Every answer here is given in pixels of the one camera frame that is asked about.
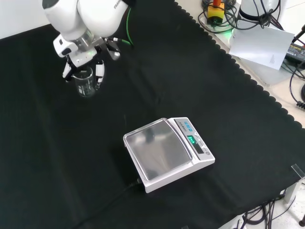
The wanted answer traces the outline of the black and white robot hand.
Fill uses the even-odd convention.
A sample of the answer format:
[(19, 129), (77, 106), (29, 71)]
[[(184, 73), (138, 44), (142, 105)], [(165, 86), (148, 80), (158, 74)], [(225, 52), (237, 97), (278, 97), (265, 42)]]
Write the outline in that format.
[(53, 41), (57, 55), (66, 59), (62, 77), (66, 82), (74, 81), (77, 92), (82, 97), (94, 94), (105, 77), (105, 64), (102, 54), (107, 52), (113, 60), (121, 56), (118, 42), (130, 44), (124, 39), (103, 38), (84, 34), (82, 37), (67, 41), (59, 34)]

